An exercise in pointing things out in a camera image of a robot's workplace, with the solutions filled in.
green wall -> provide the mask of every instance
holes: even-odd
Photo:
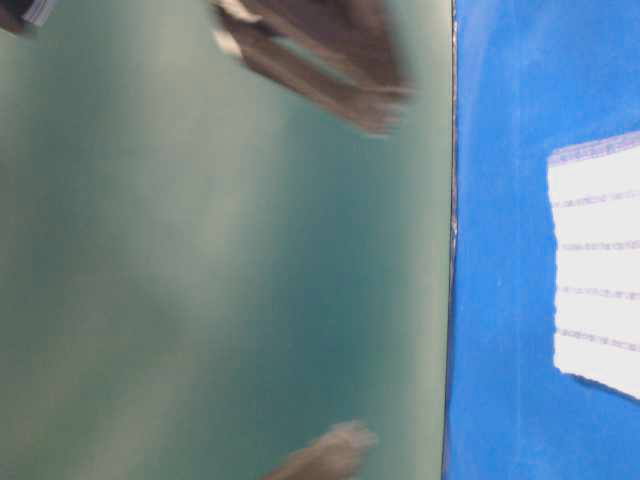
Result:
[[[451,12],[365,138],[218,52],[204,2],[61,0],[0,35],[0,476],[255,479],[337,421],[440,474]]]

blue wall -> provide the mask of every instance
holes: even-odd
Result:
[[[458,2],[446,476],[636,478],[639,405],[553,367],[546,159],[640,128],[640,4]]]

brown object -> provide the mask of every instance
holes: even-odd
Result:
[[[375,435],[363,424],[338,424],[262,480],[347,480],[355,476],[375,443]]]
[[[372,134],[386,133],[411,92],[381,0],[242,0],[259,21],[210,0],[252,70]],[[305,61],[277,37],[324,63]]]

blue panel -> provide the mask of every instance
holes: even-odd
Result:
[[[640,405],[553,367],[546,158],[640,128],[636,1],[458,3],[449,479],[636,478]]]

dark edge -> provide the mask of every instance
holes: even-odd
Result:
[[[597,391],[599,393],[609,395],[611,397],[619,398],[625,402],[630,403],[636,407],[640,407],[640,399],[635,398],[633,395],[629,395],[628,393],[621,392],[620,390],[616,390],[614,388],[605,385],[604,383],[600,383],[596,380],[590,380],[585,377],[581,377],[580,375],[573,375],[571,377],[581,386]]]
[[[458,20],[456,0],[451,0],[451,230],[449,251],[449,311],[447,321],[447,354],[445,371],[444,428],[442,432],[441,477],[448,478],[450,436],[449,436],[449,404],[451,401],[451,384],[454,361],[454,287],[456,248],[458,240]]]

